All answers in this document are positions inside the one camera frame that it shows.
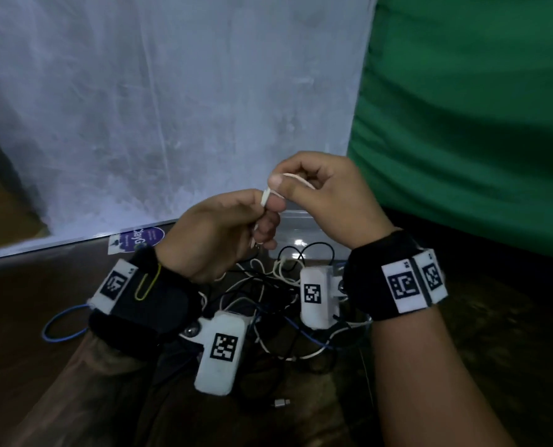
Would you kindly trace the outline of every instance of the white cable in hand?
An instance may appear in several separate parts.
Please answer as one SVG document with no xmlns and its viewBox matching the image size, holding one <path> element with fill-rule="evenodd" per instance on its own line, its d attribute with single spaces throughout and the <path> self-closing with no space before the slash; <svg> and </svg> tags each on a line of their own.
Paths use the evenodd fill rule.
<svg viewBox="0 0 553 447">
<path fill-rule="evenodd" d="M 306 179 L 304 179 L 303 177 L 300 177 L 296 174 L 290 174 L 290 173 L 285 173 L 283 174 L 284 176 L 288 176 L 288 177 L 293 177 L 294 179 L 297 179 L 299 180 L 300 182 L 302 182 L 304 185 L 306 185 L 306 187 L 310 187 L 312 189 L 316 189 L 316 187 L 314 187 L 310 182 L 308 182 Z M 279 196 L 281 199 L 284 199 L 283 196 L 281 196 L 279 193 L 277 193 L 276 191 L 270 189 L 270 188 L 266 188 L 264 190 L 264 192 L 262 193 L 262 199 L 260 200 L 260 205 L 262 207 L 266 207 L 266 203 L 268 202 L 268 198 L 269 196 L 273 194 L 275 196 Z M 256 232 L 256 230 L 258 229 L 258 224 L 256 224 L 254 226 L 254 232 Z M 251 241 L 250 241 L 250 248 L 253 248 L 254 246 L 256 246 L 256 240 L 254 240 L 254 238 L 252 237 Z"/>
</svg>

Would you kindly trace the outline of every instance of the fingernail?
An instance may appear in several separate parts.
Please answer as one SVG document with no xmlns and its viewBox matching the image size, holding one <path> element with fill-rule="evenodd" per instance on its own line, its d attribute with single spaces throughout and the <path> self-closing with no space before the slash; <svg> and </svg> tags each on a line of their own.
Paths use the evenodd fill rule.
<svg viewBox="0 0 553 447">
<path fill-rule="evenodd" d="M 282 174 L 273 174 L 268 177 L 268 186 L 272 189 L 278 189 L 282 183 Z"/>
</svg>

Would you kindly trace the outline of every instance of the bare forearm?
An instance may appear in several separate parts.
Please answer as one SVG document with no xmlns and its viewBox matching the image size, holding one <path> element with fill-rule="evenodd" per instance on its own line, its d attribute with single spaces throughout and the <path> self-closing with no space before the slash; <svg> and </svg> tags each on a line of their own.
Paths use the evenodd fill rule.
<svg viewBox="0 0 553 447">
<path fill-rule="evenodd" d="M 112 350 L 88 332 L 7 445 L 129 445 L 151 372 L 146 363 Z"/>
<path fill-rule="evenodd" d="M 464 367 L 436 308 L 374 323 L 387 446 L 513 446 Z"/>
</svg>

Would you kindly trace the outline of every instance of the green curtain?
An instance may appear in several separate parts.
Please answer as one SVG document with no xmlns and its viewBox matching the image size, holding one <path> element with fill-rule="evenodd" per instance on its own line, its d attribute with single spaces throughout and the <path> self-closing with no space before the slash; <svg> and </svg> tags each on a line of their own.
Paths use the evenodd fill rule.
<svg viewBox="0 0 553 447">
<path fill-rule="evenodd" d="M 553 256 L 553 0 L 379 0 L 348 155 L 384 206 Z"/>
</svg>

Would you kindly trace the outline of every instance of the qr code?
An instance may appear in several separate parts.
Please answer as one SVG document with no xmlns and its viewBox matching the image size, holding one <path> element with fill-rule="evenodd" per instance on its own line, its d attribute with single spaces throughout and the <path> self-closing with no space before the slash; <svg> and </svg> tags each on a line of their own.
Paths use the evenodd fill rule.
<svg viewBox="0 0 553 447">
<path fill-rule="evenodd" d="M 214 336 L 210 357 L 213 359 L 226 360 L 233 362 L 235 356 L 235 348 L 237 347 L 237 337 L 228 336 L 217 332 Z"/>
<path fill-rule="evenodd" d="M 415 275 L 412 271 L 405 271 L 396 275 L 388 276 L 389 284 L 393 292 L 395 300 L 407 298 L 420 293 Z"/>
<path fill-rule="evenodd" d="M 107 281 L 101 287 L 101 293 L 115 301 L 121 293 L 121 289 L 127 282 L 127 277 L 113 270 Z"/>
<path fill-rule="evenodd" d="M 303 284 L 303 302 L 321 304 L 320 284 Z"/>
<path fill-rule="evenodd" d="M 440 277 L 440 273 L 438 272 L 435 263 L 426 265 L 422 268 L 422 271 L 424 272 L 430 291 L 435 290 L 442 285 L 442 278 Z"/>
</svg>

